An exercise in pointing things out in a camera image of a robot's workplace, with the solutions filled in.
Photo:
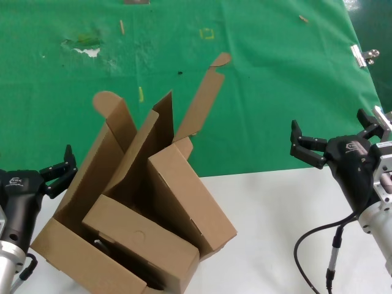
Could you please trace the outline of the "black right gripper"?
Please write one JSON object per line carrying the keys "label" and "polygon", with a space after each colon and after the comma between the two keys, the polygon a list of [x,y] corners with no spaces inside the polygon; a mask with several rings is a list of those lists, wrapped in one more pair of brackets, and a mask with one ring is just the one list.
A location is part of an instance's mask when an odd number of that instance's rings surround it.
{"label": "black right gripper", "polygon": [[363,127],[358,135],[335,137],[329,141],[304,136],[297,121],[293,120],[290,155],[317,169],[322,169],[327,159],[331,174],[351,209],[362,212],[374,198],[371,190],[375,160],[368,156],[371,148],[368,139],[382,139],[383,128],[375,116],[368,115],[362,108],[357,112],[357,119]]}

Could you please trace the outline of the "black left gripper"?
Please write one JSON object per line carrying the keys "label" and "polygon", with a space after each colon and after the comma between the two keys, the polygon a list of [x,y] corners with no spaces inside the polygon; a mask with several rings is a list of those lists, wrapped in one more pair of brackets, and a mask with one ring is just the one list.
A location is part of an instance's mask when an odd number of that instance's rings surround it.
{"label": "black left gripper", "polygon": [[68,189],[76,173],[71,145],[66,146],[63,162],[39,172],[1,170],[1,208],[6,216],[1,240],[28,248],[42,207],[43,191],[51,199],[56,198]]}

